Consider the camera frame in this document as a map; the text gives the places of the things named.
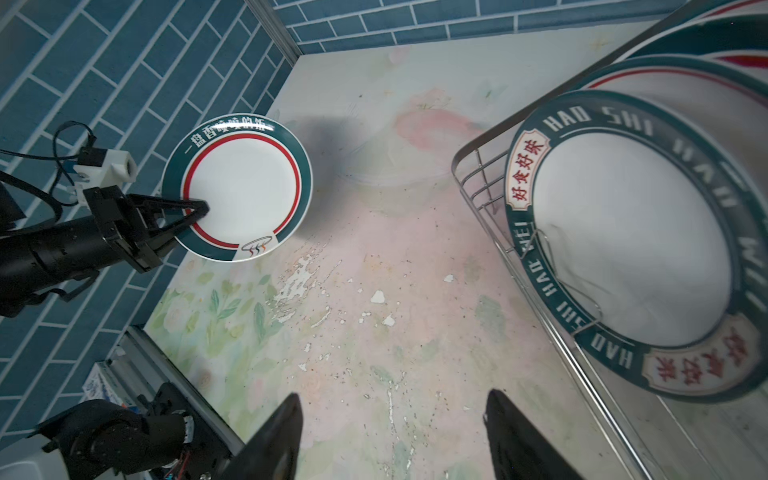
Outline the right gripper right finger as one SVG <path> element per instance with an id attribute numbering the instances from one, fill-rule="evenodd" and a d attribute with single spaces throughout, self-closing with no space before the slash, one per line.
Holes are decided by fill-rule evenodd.
<path id="1" fill-rule="evenodd" d="M 496 479 L 582 479 L 504 392 L 489 391 L 484 425 Z"/>

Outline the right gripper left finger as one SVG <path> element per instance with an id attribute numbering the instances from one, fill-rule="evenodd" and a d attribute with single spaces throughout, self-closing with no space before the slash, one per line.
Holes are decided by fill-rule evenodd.
<path id="1" fill-rule="evenodd" d="M 300 397 L 291 393 L 228 464 L 224 478 L 295 479 L 302 429 Z"/>

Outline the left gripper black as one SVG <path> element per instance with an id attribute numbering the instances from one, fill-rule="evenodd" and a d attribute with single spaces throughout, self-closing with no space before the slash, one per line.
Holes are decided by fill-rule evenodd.
<path id="1" fill-rule="evenodd" d="M 116 186 L 89 188 L 83 195 L 105 243 L 119 261 L 140 273 L 158 267 L 161 257 L 175 248 L 175 238 L 210 211 L 204 200 L 124 194 Z M 166 211 L 183 216 L 161 226 Z"/>

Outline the small green red rimmed plate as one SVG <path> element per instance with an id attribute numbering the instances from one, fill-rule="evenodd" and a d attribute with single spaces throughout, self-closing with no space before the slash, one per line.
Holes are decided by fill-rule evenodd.
<path id="1" fill-rule="evenodd" d="M 182 228 L 177 241 L 205 259 L 236 263 L 275 250 L 295 233 L 313 183 L 309 156 L 289 129 L 239 113 L 204 122 L 177 144 L 160 195 L 205 202 L 207 213 Z"/>

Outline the metal wire dish rack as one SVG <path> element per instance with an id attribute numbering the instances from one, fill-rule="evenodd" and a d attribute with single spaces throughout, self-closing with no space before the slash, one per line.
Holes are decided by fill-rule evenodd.
<path id="1" fill-rule="evenodd" d="M 737 400 L 713 404 L 664 399 L 643 392 L 600 366 L 566 333 L 525 279 L 513 241 L 503 225 L 504 140 L 545 101 L 608 65 L 641 41 L 714 7 L 690 1 L 613 52 L 520 108 L 463 146 L 454 156 L 452 175 L 459 191 L 535 314 L 593 424 L 620 466 L 622 479 L 764 479 L 767 476 L 767 385 Z"/>

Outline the large green rimmed lettered plate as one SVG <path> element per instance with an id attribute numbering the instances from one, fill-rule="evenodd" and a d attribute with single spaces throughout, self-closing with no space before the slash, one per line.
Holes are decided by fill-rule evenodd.
<path id="1" fill-rule="evenodd" d="M 669 398 L 767 381 L 767 213 L 732 160 L 657 101 L 563 94 L 520 125 L 505 171 L 513 248 L 598 363 Z"/>

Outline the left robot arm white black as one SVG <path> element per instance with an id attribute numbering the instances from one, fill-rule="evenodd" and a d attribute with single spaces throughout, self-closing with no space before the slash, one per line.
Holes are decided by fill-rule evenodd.
<path id="1" fill-rule="evenodd" d="M 12 318 L 50 295 L 69 301 L 101 271 L 126 262 L 138 272 L 159 266 L 176 238 L 209 211 L 203 200 L 124 194 L 93 187 L 91 214 L 62 223 L 49 194 L 7 174 L 2 181 L 39 196 L 54 218 L 1 235 L 1 314 Z M 176 407 L 142 415 L 104 399 L 79 403 L 40 423 L 1 452 L 4 479 L 121 479 L 163 466 L 183 472 L 195 420 Z"/>

